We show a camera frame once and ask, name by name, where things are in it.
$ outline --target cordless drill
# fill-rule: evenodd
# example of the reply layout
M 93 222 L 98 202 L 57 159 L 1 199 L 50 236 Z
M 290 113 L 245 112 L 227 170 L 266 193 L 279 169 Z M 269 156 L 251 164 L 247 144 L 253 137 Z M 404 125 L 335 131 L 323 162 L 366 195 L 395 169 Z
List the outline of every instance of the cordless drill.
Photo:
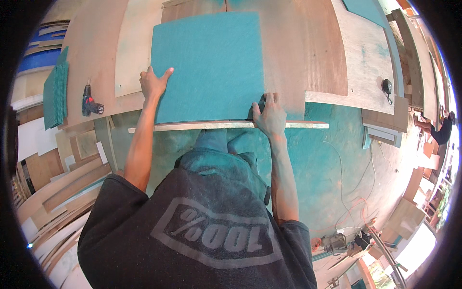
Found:
M 96 103 L 91 97 L 90 79 L 88 84 L 85 85 L 84 98 L 82 99 L 82 115 L 89 117 L 90 113 L 102 114 L 104 112 L 104 105 Z

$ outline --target worker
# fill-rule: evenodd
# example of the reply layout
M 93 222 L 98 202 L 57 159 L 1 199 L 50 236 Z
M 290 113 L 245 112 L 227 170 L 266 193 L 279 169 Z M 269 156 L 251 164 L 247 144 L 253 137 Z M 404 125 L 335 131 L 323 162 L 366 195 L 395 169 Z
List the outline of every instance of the worker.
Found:
M 90 285 L 316 288 L 276 93 L 266 94 L 263 112 L 252 104 L 271 148 L 271 187 L 259 177 L 253 153 L 229 153 L 226 130 L 209 129 L 148 198 L 153 124 L 172 73 L 158 78 L 149 67 L 140 74 L 145 101 L 123 174 L 106 177 L 79 239 Z
M 456 115 L 454 112 L 450 112 L 448 117 L 444 117 L 444 113 L 447 113 L 443 106 L 441 106 L 442 115 L 440 116 L 440 120 L 443 123 L 439 131 L 435 130 L 435 127 L 431 123 L 427 122 L 420 122 L 418 121 L 417 117 L 414 115 L 414 123 L 415 126 L 422 128 L 422 130 L 428 134 L 431 134 L 433 138 L 436 140 L 438 145 L 444 145 L 449 141 L 451 137 L 452 126 L 456 124 Z

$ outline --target printed logo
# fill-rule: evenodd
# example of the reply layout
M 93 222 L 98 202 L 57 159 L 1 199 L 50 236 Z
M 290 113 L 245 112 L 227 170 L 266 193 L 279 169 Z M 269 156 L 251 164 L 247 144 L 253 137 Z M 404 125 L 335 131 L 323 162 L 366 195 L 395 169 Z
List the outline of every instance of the printed logo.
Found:
M 282 259 L 267 216 L 216 214 L 188 198 L 174 198 L 151 236 L 216 269 L 263 265 Z

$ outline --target teal-stained floor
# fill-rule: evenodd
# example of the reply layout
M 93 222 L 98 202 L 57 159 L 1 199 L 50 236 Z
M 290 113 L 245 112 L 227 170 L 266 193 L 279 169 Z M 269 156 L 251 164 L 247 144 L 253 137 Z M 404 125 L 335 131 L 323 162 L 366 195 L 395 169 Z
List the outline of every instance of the teal-stained floor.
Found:
M 136 126 L 140 111 L 133 111 L 112 116 L 115 128 L 111 129 L 115 159 L 119 169 L 123 168 L 133 134 L 128 128 Z M 305 103 L 305 120 L 329 123 L 329 129 L 286 129 L 288 150 L 295 180 L 297 182 L 300 220 L 311 230 L 311 237 L 322 237 L 335 233 L 338 228 L 355 227 L 364 224 L 362 220 L 363 202 L 351 211 L 347 217 L 347 209 L 357 200 L 367 198 L 368 211 L 366 220 L 377 216 L 376 226 L 383 227 L 385 221 L 397 205 L 412 172 L 412 158 L 417 149 L 414 141 L 416 133 L 411 130 L 403 137 L 401 149 L 377 142 L 373 143 L 373 159 L 376 170 L 376 181 L 371 193 L 374 172 L 371 150 L 363 149 L 364 127 L 361 123 L 361 109 L 339 105 Z M 103 142 L 113 170 L 106 120 L 95 120 L 97 138 Z M 259 173 L 264 180 L 271 183 L 271 155 L 266 136 L 258 129 L 230 129 L 228 138 L 232 139 L 248 131 L 247 141 L 238 146 L 240 152 L 253 151 L 258 157 Z M 151 178 L 147 193 L 152 195 L 156 186 L 173 168 L 175 160 L 191 149 L 199 134 L 199 130 L 154 132 L 153 158 Z M 340 172 L 341 156 L 343 182 Z M 340 192 L 343 184 L 342 203 Z M 344 234 L 353 234 L 354 228 L 345 228 Z

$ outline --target hand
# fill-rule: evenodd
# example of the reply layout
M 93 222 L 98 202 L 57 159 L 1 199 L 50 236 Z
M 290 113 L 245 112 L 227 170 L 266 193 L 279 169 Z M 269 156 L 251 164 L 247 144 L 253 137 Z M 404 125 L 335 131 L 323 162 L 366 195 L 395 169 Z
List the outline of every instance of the hand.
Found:
M 173 68 L 169 68 L 161 78 L 158 78 L 154 74 L 152 66 L 148 67 L 147 71 L 140 73 L 141 91 L 145 96 L 146 102 L 159 101 L 161 95 L 164 93 L 165 88 L 167 87 L 167 80 L 169 79 L 170 75 L 172 75 L 172 73 Z
M 258 128 L 268 137 L 270 141 L 285 139 L 287 114 L 278 103 L 277 93 L 265 93 L 265 108 L 260 113 L 256 102 L 252 103 L 254 121 Z

